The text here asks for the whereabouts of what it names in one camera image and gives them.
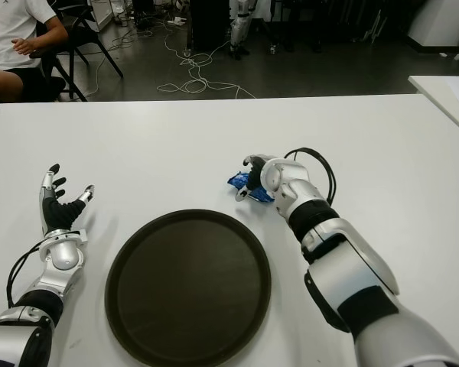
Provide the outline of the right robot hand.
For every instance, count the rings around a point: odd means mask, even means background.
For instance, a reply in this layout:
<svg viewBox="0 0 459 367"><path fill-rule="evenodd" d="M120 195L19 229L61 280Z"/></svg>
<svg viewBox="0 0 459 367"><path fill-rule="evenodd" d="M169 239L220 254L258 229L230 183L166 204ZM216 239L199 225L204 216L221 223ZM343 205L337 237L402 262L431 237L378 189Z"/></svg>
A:
<svg viewBox="0 0 459 367"><path fill-rule="evenodd" d="M264 154L251 154L244 158L243 165L249 167L249 172L246 174L245 183L237 190L235 199L241 202L250 197L261 203L272 203L274 198L271 197L267 189L262 184L263 167L268 161L273 159L272 156Z"/></svg>

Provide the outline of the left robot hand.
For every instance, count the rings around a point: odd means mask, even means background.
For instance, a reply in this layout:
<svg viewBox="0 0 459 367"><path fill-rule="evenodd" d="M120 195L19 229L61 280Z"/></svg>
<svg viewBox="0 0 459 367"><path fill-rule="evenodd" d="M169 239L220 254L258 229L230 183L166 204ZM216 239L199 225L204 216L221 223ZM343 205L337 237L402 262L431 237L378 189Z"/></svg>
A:
<svg viewBox="0 0 459 367"><path fill-rule="evenodd" d="M54 179L60 171L60 165L54 164L44 175L39 192L39 207L42 232L47 236L57 230L70 230L86 205L93 199L95 186L89 185L75 200L60 203L58 199L65 194L58 187L65 184L65 177Z"/></svg>

